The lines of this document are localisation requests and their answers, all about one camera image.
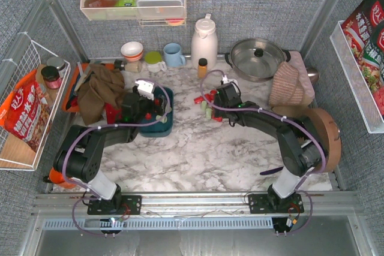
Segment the red cloth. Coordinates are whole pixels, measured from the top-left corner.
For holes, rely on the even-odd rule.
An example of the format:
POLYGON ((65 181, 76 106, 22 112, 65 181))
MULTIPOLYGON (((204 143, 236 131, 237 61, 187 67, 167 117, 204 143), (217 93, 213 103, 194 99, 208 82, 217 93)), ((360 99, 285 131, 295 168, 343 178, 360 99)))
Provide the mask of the red cloth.
POLYGON ((106 112, 106 119, 108 124, 116 124, 121 120, 122 109, 116 109, 109 103, 105 103, 104 109, 106 112))

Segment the teal storage basket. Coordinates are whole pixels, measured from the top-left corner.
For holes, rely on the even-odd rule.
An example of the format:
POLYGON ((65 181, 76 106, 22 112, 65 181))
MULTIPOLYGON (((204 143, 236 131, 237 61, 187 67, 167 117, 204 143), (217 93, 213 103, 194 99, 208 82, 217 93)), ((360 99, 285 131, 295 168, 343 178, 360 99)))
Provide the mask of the teal storage basket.
POLYGON ((143 137, 166 137, 172 132, 173 127, 173 91, 170 88, 164 87, 164 90, 169 96, 169 101, 166 98, 166 94, 159 88, 154 89, 154 107, 151 112, 149 112, 152 117, 142 119, 141 124, 146 124, 154 122, 157 119, 161 118, 164 115, 165 108, 167 104, 170 105, 170 112, 166 115, 167 122, 164 124, 162 122, 157 122, 146 127, 140 127, 139 133, 143 137))

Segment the brown cloth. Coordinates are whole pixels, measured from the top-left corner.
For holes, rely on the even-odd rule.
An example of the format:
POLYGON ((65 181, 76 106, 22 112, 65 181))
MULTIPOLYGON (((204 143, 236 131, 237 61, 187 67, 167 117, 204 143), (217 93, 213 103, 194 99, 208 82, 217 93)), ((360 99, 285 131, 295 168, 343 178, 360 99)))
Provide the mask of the brown cloth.
POLYGON ((109 70, 101 64, 90 65, 90 78, 77 93, 79 113, 86 126, 101 119, 105 104, 120 109, 125 90, 122 73, 118 69, 109 70))

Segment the pink striped towel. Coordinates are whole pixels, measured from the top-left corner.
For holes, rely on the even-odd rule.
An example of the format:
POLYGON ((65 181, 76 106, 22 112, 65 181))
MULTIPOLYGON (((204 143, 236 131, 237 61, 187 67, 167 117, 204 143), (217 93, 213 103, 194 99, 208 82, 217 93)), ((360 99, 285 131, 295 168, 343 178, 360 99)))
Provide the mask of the pink striped towel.
POLYGON ((273 77, 269 105, 298 106, 302 104, 303 97, 299 71, 287 62, 282 62, 273 77))

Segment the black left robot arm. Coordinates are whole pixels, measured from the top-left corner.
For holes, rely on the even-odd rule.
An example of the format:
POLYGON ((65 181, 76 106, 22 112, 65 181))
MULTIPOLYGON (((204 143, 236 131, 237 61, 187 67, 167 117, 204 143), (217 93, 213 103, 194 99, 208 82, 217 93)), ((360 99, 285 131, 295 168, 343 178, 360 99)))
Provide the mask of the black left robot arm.
POLYGON ((84 187, 94 195, 90 201, 119 206, 121 188, 101 171, 105 147, 132 142, 143 127, 160 126, 172 117, 173 92, 169 88, 150 89, 148 96, 134 86, 124 95, 113 120, 99 127, 72 125, 53 162, 63 178, 84 187))

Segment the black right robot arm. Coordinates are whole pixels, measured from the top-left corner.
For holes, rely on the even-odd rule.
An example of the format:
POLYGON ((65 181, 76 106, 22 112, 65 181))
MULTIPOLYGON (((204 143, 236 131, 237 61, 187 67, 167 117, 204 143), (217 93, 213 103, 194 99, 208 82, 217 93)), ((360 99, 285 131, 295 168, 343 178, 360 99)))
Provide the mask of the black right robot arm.
POLYGON ((233 83, 217 88, 214 112, 228 119, 231 125, 254 128, 277 139, 283 168, 268 188, 269 201, 277 203, 289 198, 310 173, 324 171, 328 151, 308 117, 288 118, 251 101, 243 102, 233 83))

